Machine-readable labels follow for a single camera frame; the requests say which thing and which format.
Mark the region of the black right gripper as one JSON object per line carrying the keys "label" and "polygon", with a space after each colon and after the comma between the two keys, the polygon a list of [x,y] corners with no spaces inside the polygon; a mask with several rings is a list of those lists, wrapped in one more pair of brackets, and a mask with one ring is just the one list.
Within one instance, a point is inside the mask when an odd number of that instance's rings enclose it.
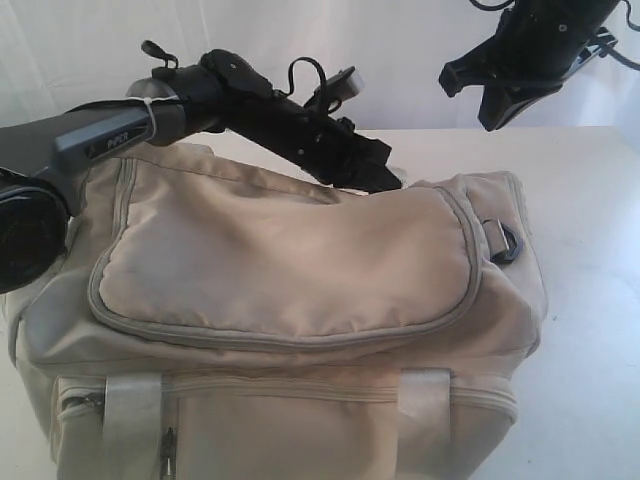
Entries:
{"label": "black right gripper", "polygon": [[616,1],[474,1],[501,13],[495,34],[447,62],[438,82],[447,96],[482,86],[478,120],[497,131],[536,102],[558,93]]}

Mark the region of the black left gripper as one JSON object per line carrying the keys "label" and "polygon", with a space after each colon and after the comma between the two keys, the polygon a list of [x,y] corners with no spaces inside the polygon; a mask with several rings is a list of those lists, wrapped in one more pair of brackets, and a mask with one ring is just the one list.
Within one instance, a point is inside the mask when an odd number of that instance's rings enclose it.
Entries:
{"label": "black left gripper", "polygon": [[323,185],[365,193],[401,189],[387,167],[392,148],[358,134],[347,117],[311,118],[300,130],[300,166]]}

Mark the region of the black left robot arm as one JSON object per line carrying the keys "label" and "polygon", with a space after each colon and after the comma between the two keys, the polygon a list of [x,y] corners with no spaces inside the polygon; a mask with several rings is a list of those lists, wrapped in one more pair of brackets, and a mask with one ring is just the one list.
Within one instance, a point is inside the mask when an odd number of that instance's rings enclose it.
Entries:
{"label": "black left robot arm", "polygon": [[366,193],[401,187],[387,167],[390,147],[334,117],[359,92],[354,68],[321,76],[312,97],[297,104],[230,51],[214,49],[184,67],[152,41],[141,48],[159,66],[124,98],[2,129],[3,292],[34,282],[65,252],[69,221],[84,207],[87,173],[141,143],[169,146],[229,130],[326,186]]}

